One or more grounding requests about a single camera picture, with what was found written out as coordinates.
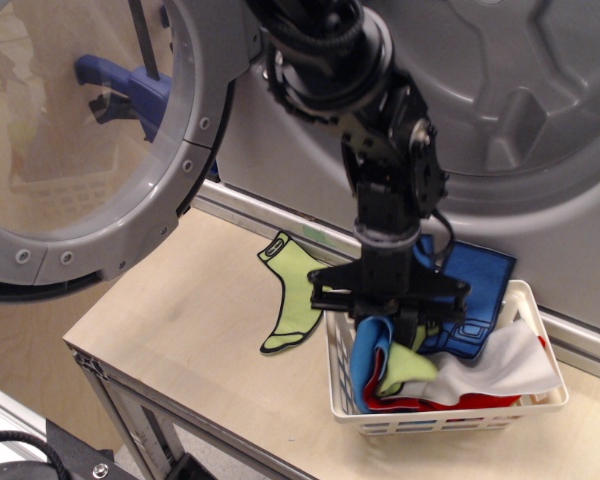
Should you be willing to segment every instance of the white cloth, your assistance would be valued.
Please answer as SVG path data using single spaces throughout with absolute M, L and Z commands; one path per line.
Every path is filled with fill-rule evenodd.
M 411 397 L 456 405 L 467 393 L 498 397 L 541 394 L 561 385 L 540 340 L 523 321 L 495 330 L 480 356 L 460 360 L 446 353 L 427 355 L 438 368 L 433 382 L 406 382 L 386 398 Z

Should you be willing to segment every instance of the wooden table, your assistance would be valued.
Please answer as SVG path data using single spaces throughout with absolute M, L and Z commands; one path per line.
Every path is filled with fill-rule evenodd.
M 269 240 L 192 210 L 65 336 L 148 477 L 183 454 L 172 424 L 272 478 L 600 479 L 600 379 L 504 430 L 365 437 L 329 407 L 325 328 L 265 357 L 279 280 Z

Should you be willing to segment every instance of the robotic arm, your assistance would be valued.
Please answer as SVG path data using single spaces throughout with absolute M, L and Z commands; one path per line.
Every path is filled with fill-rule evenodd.
M 470 287 L 415 257 L 421 219 L 438 218 L 447 174 L 436 130 L 413 79 L 394 63 L 384 22 L 358 0 L 247 0 L 269 32 L 270 89 L 286 111 L 340 139 L 358 202 L 362 254 L 311 272 L 315 308 L 347 311 L 359 323 L 390 317 L 411 346 L 418 325 L 462 322 Z M 442 251 L 435 260 L 446 254 Z

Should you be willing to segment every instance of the wooden surface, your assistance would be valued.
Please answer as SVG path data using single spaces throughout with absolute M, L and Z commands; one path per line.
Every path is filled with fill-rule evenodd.
M 268 240 L 198 211 L 65 336 L 78 348 L 323 479 L 600 479 L 600 379 L 561 364 L 570 403 L 504 430 L 365 437 L 329 407 L 324 325 L 259 353 L 280 283 Z
M 102 296 L 108 285 L 60 300 L 0 305 L 0 390 L 89 445 L 122 445 L 62 341 L 62 335 Z

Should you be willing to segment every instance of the black cable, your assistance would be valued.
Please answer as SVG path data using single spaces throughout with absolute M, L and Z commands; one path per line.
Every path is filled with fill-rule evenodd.
M 147 76 L 158 82 L 160 81 L 160 72 L 156 63 L 156 56 L 153 53 L 149 27 L 142 9 L 142 0 L 129 0 L 129 9 L 131 10 L 133 26 L 136 29 L 136 37 L 138 38 L 138 45 L 140 46 L 144 67 L 147 70 Z
M 25 432 L 19 432 L 16 430 L 3 430 L 0 431 L 0 443 L 1 442 L 22 442 L 36 447 L 47 456 L 49 463 L 58 473 L 58 478 L 60 480 L 70 480 L 69 473 L 67 472 L 66 468 L 64 468 L 60 456 L 44 440 Z
M 453 233 L 453 227 L 451 226 L 451 223 L 449 222 L 449 220 L 447 220 L 447 218 L 444 215 L 442 215 L 442 213 L 440 213 L 440 210 L 435 208 L 431 215 L 436 220 L 438 220 L 444 226 L 444 228 L 447 229 L 447 232 L 449 232 L 449 241 L 447 242 L 447 244 L 442 250 L 433 254 L 434 261 L 444 260 L 449 256 L 451 250 L 453 250 L 453 244 L 456 241 L 456 235 L 455 233 Z

